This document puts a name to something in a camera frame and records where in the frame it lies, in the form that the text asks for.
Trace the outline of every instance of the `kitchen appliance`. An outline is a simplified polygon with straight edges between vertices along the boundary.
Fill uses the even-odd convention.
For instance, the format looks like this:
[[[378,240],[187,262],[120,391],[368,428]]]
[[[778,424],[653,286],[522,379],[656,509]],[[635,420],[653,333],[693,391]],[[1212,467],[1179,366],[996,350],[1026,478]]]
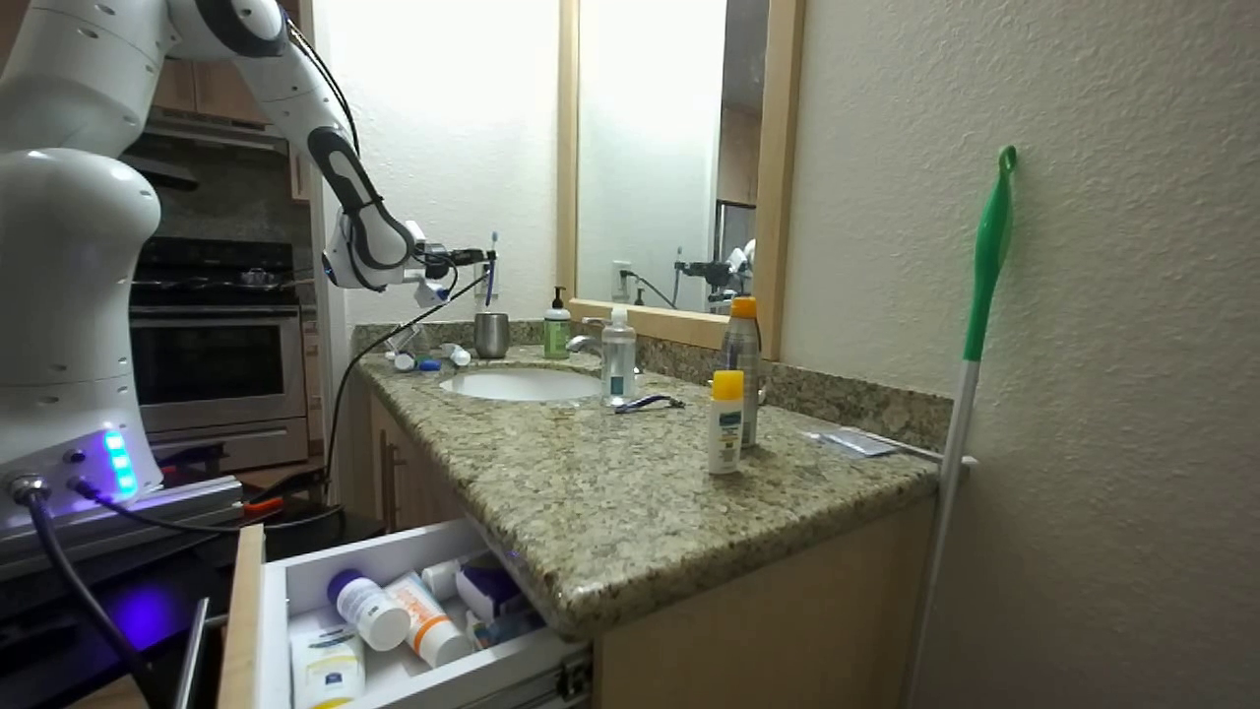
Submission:
[[[290,244],[153,235],[141,249],[131,342],[165,478],[305,455],[297,314]]]

